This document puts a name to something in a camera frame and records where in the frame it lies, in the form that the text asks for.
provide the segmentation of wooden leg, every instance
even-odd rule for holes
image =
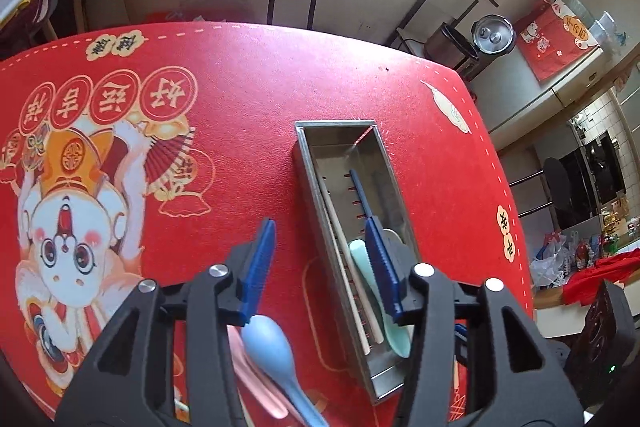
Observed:
[[[84,10],[82,9],[82,0],[74,0],[74,16],[76,17],[76,32],[78,34],[86,32],[86,24],[84,23]]]
[[[58,35],[56,35],[55,29],[51,25],[51,21],[47,19],[47,21],[42,26],[42,32],[44,33],[45,38],[48,42],[57,41]]]

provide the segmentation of cartoon animal illustration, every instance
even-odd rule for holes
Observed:
[[[127,120],[101,128],[86,116],[44,140],[41,168],[25,168],[18,194],[15,289],[49,386],[62,394],[141,279],[152,140]]]
[[[524,39],[527,44],[531,44],[535,39],[538,38],[538,24],[533,21],[527,29],[520,33],[520,36]]]

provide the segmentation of red cover with cartoon print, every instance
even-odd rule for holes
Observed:
[[[514,28],[516,44],[536,78],[543,82],[598,43],[562,0],[541,0]]]
[[[455,280],[500,277],[531,312],[507,179],[447,68],[317,32],[163,23],[28,50],[0,63],[0,85],[0,348],[50,416],[142,277],[189,280],[271,217],[259,311],[285,331],[303,389],[332,427],[390,425],[397,398],[372,407],[336,342],[292,160],[296,120],[375,120],[421,256]],[[183,340],[174,384],[188,402]],[[256,425],[296,423],[240,390]]]

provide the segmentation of spoon handle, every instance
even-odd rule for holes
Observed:
[[[324,417],[314,407],[311,400],[306,397],[306,394],[296,381],[287,382],[282,390],[291,400],[293,407],[298,410],[307,427],[329,427]]]

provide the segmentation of pink utensil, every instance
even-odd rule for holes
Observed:
[[[270,378],[249,359],[238,330],[233,326],[227,326],[226,331],[229,337],[234,371],[247,390],[255,396],[255,399],[269,415],[276,419],[282,419],[290,412],[304,425],[296,408],[293,407]]]

